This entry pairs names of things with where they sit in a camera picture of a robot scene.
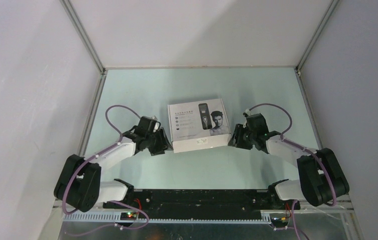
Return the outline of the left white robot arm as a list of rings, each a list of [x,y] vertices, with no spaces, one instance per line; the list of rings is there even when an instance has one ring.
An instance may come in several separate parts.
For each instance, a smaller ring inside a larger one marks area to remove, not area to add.
[[[84,213],[98,203],[111,201],[129,208],[135,201],[135,195],[129,191],[131,185],[121,180],[102,181],[102,174],[143,150],[157,156],[172,148],[161,123],[143,116],[117,142],[99,153],[88,158],[69,156],[54,188],[54,197]]]

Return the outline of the white cardboard kit box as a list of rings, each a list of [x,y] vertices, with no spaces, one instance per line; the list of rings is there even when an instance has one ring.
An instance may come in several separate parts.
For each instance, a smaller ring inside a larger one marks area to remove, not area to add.
[[[226,146],[231,130],[220,98],[168,105],[174,153]]]

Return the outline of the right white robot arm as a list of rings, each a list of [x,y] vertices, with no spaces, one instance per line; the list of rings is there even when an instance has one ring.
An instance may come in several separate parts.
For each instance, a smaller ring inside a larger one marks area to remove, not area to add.
[[[295,166],[298,179],[284,179],[269,186],[268,204],[280,209],[288,200],[307,201],[312,206],[335,205],[350,187],[335,153],[329,148],[314,149],[300,145],[277,131],[268,129],[265,117],[244,113],[245,123],[237,124],[229,146],[279,157]]]

